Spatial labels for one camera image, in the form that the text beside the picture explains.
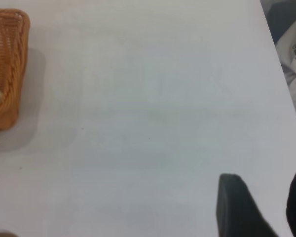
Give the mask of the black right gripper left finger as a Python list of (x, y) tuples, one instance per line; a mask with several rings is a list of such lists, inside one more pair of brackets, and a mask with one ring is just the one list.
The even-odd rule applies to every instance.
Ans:
[(221, 174), (216, 218), (220, 237), (275, 237), (246, 183), (236, 174)]

